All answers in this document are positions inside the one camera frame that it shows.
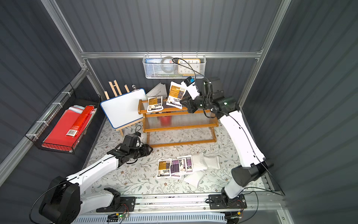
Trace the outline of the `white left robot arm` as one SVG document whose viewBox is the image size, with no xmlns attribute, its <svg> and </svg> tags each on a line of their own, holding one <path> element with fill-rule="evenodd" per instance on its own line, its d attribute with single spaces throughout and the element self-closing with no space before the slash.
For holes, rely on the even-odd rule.
<svg viewBox="0 0 358 224">
<path fill-rule="evenodd" d="M 128 211 L 128 206 L 121 201 L 121 194 L 112 188 L 90 195 L 83 195 L 94 182 L 126 164 L 129 160 L 149 156 L 153 148 L 143 144 L 140 133 L 125 136 L 122 143 L 108 151 L 96 163 L 69 175 L 53 179 L 40 198 L 43 200 L 39 214 L 52 224 L 70 224 L 78 216 L 90 212 Z"/>
</svg>

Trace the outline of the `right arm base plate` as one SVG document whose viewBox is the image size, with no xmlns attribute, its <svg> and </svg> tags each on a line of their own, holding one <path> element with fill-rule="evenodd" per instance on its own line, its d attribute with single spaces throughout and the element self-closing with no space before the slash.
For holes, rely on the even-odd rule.
<svg viewBox="0 0 358 224">
<path fill-rule="evenodd" d="M 205 200 L 211 210 L 221 209 L 239 209 L 244 210 L 247 208 L 246 199 L 243 194 L 239 194 L 233 199 L 227 198 L 223 194 L 209 195 Z"/>
</svg>

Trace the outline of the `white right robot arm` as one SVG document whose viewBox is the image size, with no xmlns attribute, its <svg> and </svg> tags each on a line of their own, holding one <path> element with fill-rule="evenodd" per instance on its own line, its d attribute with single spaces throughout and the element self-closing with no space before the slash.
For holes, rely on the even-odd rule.
<svg viewBox="0 0 358 224">
<path fill-rule="evenodd" d="M 189 95 L 183 97 L 180 103 L 189 113 L 201 109 L 214 114 L 225 127 L 237 150 L 240 165 L 231 170 L 232 180 L 221 192 L 222 204 L 228 208 L 237 202 L 238 196 L 246 186 L 267 173 L 273 163 L 265 158 L 256 145 L 235 99 L 225 97 L 220 80 L 208 80 L 203 84 L 204 93 L 201 94 L 193 77 L 188 77 L 181 82 L 181 86 Z"/>
</svg>

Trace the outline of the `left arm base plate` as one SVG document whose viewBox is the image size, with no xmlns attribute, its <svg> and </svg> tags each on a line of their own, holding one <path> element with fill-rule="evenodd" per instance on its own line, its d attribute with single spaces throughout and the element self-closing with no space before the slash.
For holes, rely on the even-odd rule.
<svg viewBox="0 0 358 224">
<path fill-rule="evenodd" d="M 96 209 L 96 212 L 132 212 L 134 211 L 136 197 L 123 197 L 121 193 L 112 188 L 104 188 L 102 193 L 110 193 L 112 200 L 108 206 Z"/>
</svg>

